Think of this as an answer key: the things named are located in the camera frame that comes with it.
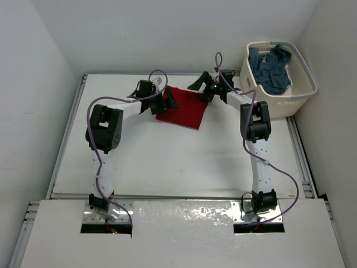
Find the red t shirt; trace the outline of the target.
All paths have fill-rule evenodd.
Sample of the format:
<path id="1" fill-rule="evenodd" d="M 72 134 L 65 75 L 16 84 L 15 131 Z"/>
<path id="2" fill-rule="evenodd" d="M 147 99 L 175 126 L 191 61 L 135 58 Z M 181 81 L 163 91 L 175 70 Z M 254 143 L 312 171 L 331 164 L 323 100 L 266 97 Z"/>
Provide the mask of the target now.
<path id="1" fill-rule="evenodd" d="M 178 109 L 167 109 L 156 120 L 198 130 L 208 103 L 199 99 L 200 93 L 167 86 L 179 104 Z"/>

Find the blue t shirt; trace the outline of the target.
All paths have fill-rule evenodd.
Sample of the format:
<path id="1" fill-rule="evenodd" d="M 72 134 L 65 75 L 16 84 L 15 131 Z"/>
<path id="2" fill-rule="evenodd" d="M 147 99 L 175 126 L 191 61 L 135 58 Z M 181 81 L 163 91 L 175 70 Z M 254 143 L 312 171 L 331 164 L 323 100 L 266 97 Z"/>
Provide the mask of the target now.
<path id="1" fill-rule="evenodd" d="M 249 49 L 249 66 L 257 85 L 261 85 L 264 91 L 270 95 L 281 95 L 291 85 L 286 70 L 291 61 L 292 54 L 276 45 L 267 54 L 260 54 L 259 49 Z"/>

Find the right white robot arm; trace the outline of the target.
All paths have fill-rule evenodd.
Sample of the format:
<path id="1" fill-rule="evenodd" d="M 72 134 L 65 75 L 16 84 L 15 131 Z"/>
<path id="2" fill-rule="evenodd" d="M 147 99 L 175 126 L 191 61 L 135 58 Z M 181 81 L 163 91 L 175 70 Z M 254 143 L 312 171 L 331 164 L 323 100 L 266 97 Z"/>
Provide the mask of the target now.
<path id="1" fill-rule="evenodd" d="M 205 71 L 187 88 L 199 91 L 204 85 L 200 99 L 211 102 L 213 97 L 218 95 L 224 103 L 239 111 L 240 133 L 243 145 L 250 155 L 253 174 L 251 208 L 248 212 L 265 213 L 277 206 L 277 195 L 271 182 L 268 161 L 268 139 L 271 134 L 268 104 L 265 101 L 256 102 L 247 93 L 234 89 L 234 75 L 233 70 L 223 70 L 214 76 Z"/>

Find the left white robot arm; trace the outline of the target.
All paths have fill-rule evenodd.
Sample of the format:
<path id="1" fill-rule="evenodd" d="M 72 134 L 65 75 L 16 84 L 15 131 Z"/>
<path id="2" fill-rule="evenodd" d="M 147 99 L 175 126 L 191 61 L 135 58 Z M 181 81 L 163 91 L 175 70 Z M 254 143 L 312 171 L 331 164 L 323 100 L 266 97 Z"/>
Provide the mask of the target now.
<path id="1" fill-rule="evenodd" d="M 91 207 L 106 211 L 112 204 L 123 208 L 112 198 L 114 188 L 111 165 L 112 151 L 121 140 L 123 121 L 147 109 L 157 115 L 178 107 L 169 87 L 160 89 L 157 79 L 140 80 L 134 92 L 125 99 L 104 96 L 89 104 L 85 138 L 94 154 L 95 163 L 94 192 L 89 195 Z"/>

